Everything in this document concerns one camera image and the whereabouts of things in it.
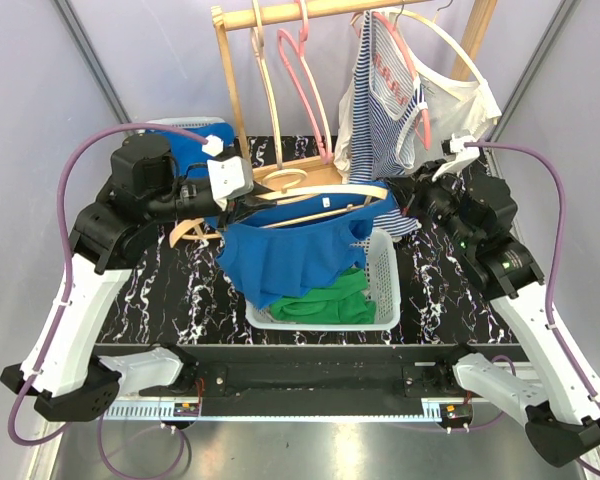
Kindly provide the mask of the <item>cream wooden hanger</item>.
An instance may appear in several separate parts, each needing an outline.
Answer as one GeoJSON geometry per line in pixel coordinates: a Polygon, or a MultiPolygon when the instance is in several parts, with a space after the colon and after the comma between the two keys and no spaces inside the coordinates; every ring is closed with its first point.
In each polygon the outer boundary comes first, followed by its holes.
{"type": "MultiPolygon", "coordinates": [[[[309,196],[325,194],[355,194],[364,197],[384,200],[389,195],[389,189],[383,186],[370,184],[326,184],[313,185],[298,188],[284,188],[279,191],[272,191],[264,194],[258,194],[257,197],[263,200],[275,200],[285,203],[293,203],[296,197],[304,199],[309,196]]],[[[178,223],[169,234],[169,245],[173,248],[181,241],[209,241],[222,239],[221,233],[205,233],[201,224],[202,218],[183,220],[178,223]]]]}

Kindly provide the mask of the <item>blue tank top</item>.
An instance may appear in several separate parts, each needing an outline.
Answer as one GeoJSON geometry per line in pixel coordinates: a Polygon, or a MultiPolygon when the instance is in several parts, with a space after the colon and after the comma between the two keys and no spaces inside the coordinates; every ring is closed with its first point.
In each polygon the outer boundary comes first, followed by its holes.
{"type": "Polygon", "coordinates": [[[216,262],[259,309],[283,297],[303,297],[333,285],[352,267],[363,269],[361,243],[374,220],[395,207],[392,194],[368,199],[330,193],[268,208],[227,227],[216,262]]]}

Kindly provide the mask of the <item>green tank top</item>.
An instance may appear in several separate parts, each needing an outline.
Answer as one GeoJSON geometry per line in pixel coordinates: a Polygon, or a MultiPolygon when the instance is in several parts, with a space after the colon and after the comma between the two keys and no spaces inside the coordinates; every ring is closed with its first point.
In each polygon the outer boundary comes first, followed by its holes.
{"type": "Polygon", "coordinates": [[[311,289],[303,297],[282,297],[269,312],[276,321],[296,324],[373,324],[376,303],[367,299],[368,287],[365,272],[350,268],[329,287],[311,289]]]}

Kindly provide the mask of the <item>beige plastic hanger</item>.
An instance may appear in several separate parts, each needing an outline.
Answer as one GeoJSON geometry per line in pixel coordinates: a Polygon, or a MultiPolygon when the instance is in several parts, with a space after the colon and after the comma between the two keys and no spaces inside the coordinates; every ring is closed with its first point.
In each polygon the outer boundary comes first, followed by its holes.
{"type": "Polygon", "coordinates": [[[276,159],[276,166],[278,170],[283,168],[283,149],[281,142],[281,133],[280,133],[280,125],[278,118],[278,111],[275,101],[275,94],[271,84],[271,79],[269,75],[269,70],[266,62],[265,55],[265,42],[264,42],[264,28],[263,22],[261,18],[261,8],[258,0],[252,0],[252,11],[254,13],[255,18],[255,26],[251,28],[251,43],[253,53],[259,68],[261,81],[263,84],[263,88],[265,91],[269,116],[271,120],[271,127],[273,133],[273,145],[274,145],[274,153],[276,159]]]}

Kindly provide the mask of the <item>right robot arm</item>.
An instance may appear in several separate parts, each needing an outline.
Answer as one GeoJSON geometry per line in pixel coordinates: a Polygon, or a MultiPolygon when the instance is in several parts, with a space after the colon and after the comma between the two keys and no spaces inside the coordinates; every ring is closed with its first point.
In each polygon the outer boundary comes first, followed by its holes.
{"type": "Polygon", "coordinates": [[[384,180],[400,210],[442,227],[467,280],[513,331],[540,383],[530,385],[469,345],[437,360],[446,396],[471,392],[525,431],[536,452],[563,467],[600,446],[600,377],[560,318],[545,276],[511,226],[518,206],[506,182],[476,175],[465,186],[442,162],[384,180]]]}

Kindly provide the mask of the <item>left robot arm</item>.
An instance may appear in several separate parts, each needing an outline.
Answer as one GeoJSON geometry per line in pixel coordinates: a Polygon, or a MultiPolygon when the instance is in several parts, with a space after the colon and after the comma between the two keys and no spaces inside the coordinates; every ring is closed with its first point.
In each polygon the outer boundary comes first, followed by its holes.
{"type": "Polygon", "coordinates": [[[270,188],[230,149],[208,177],[181,177],[169,141],[175,134],[167,126],[134,128],[112,153],[95,201],[73,224],[60,223],[64,272],[44,329],[29,356],[0,376],[15,396],[13,412],[32,398],[41,417],[67,425],[102,416],[122,395],[200,390],[197,359],[177,346],[119,356],[94,351],[111,305],[161,225],[200,217],[230,224],[273,206],[270,188]]]}

